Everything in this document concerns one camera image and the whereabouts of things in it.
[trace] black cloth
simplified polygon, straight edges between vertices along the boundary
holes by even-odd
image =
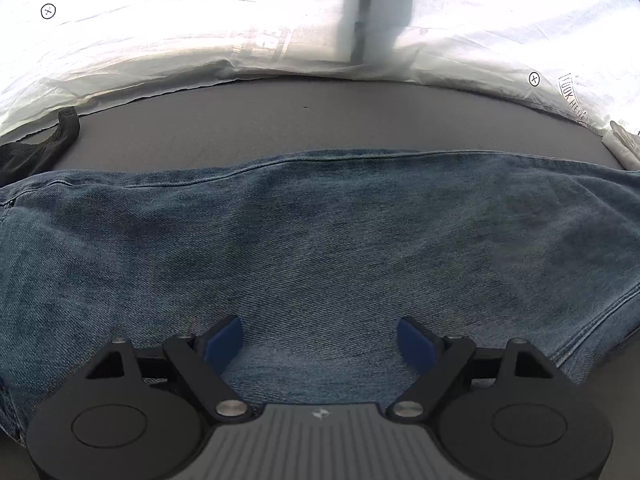
[[[51,170],[63,153],[76,142],[80,134],[76,109],[63,108],[58,113],[58,119],[58,128],[44,142],[8,142],[0,146],[0,186]]]

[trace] white fabric backdrop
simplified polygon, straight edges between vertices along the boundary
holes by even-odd
[[[639,0],[0,0],[0,136],[278,73],[481,91],[637,133],[639,24]]]

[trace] metal screw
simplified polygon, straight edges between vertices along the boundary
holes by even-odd
[[[415,402],[414,400],[401,400],[395,403],[393,411],[397,416],[401,416],[402,418],[411,418],[421,415],[424,412],[424,408],[419,402]]]
[[[246,413],[248,406],[242,400],[223,400],[216,406],[216,411],[222,416],[240,416]]]

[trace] gray gripper base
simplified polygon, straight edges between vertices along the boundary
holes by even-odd
[[[221,426],[172,480],[472,480],[427,431],[384,418],[375,404],[267,404]]]

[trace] blue denim fabric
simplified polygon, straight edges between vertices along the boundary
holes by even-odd
[[[580,382],[640,324],[640,173],[491,152],[57,171],[0,189],[0,426],[117,336],[242,317],[251,402],[391,402],[399,317],[533,341]]]

